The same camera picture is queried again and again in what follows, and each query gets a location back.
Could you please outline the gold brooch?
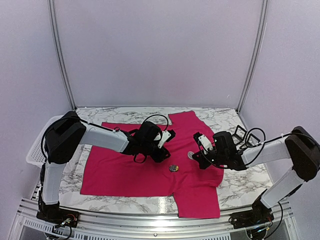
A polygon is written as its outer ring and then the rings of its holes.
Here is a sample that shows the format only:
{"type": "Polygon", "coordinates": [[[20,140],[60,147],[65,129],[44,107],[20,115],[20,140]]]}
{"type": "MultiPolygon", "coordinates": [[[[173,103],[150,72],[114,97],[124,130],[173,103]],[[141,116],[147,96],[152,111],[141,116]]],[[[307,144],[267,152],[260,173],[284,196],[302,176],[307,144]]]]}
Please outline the gold brooch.
{"type": "Polygon", "coordinates": [[[194,154],[195,154],[194,152],[189,151],[189,152],[187,153],[187,156],[188,156],[189,159],[193,159],[193,155],[194,155],[194,154]]]}

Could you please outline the round silver blue brooch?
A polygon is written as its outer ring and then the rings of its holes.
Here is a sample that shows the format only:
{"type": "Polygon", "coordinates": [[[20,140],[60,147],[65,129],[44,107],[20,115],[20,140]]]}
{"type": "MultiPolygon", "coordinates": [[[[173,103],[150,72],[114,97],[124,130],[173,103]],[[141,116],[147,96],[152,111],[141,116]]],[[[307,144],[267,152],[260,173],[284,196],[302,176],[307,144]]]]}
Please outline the round silver blue brooch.
{"type": "Polygon", "coordinates": [[[174,173],[174,172],[177,172],[179,170],[179,166],[173,164],[173,165],[170,165],[168,169],[169,169],[170,172],[174,173]]]}

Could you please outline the magenta t-shirt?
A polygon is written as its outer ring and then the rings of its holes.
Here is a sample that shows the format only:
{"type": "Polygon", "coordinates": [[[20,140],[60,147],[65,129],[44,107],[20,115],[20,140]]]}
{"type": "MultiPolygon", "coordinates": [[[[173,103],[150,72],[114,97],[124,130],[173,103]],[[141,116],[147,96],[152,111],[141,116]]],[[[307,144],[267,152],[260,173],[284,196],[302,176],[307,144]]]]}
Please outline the magenta t-shirt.
{"type": "Polygon", "coordinates": [[[108,197],[173,196],[182,218],[219,218],[217,187],[223,180],[223,169],[209,166],[200,169],[197,161],[188,158],[196,152],[193,135],[197,132],[213,136],[213,131],[194,111],[169,115],[170,128],[176,136],[165,147],[171,156],[161,163],[143,156],[124,155],[110,149],[93,146],[84,168],[80,194],[108,197]],[[177,165],[177,172],[169,166],[177,165]]]}

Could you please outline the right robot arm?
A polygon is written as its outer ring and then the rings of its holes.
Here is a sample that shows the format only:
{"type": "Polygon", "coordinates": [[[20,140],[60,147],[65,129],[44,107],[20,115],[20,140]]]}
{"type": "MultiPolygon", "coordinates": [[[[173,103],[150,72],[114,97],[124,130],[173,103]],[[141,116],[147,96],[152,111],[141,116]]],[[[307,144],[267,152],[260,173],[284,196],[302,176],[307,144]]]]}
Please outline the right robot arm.
{"type": "Polygon", "coordinates": [[[213,166],[240,172],[280,160],[290,160],[292,163],[271,188],[257,197],[250,210],[231,214],[229,222],[234,229],[240,229],[273,221],[272,208],[317,176],[320,145],[301,126],[270,140],[260,140],[252,133],[254,128],[246,131],[238,125],[235,130],[242,131],[242,134],[220,131],[213,135],[213,140],[195,133],[193,139],[198,151],[188,152],[188,157],[197,161],[201,170],[213,166]]]}

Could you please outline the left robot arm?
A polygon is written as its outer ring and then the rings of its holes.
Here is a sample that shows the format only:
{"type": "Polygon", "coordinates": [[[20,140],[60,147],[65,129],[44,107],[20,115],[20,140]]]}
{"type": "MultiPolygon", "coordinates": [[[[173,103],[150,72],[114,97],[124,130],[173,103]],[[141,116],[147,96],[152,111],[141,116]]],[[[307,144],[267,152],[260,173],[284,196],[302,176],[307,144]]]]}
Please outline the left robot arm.
{"type": "Polygon", "coordinates": [[[174,130],[161,129],[148,119],[139,128],[125,131],[90,123],[74,111],[67,112],[51,123],[41,138],[40,150],[44,163],[40,171],[36,217],[62,225],[77,222],[78,212],[60,208],[59,191],[63,171],[79,145],[92,145],[133,157],[141,154],[161,163],[170,157],[165,143],[175,136],[174,130]]]}

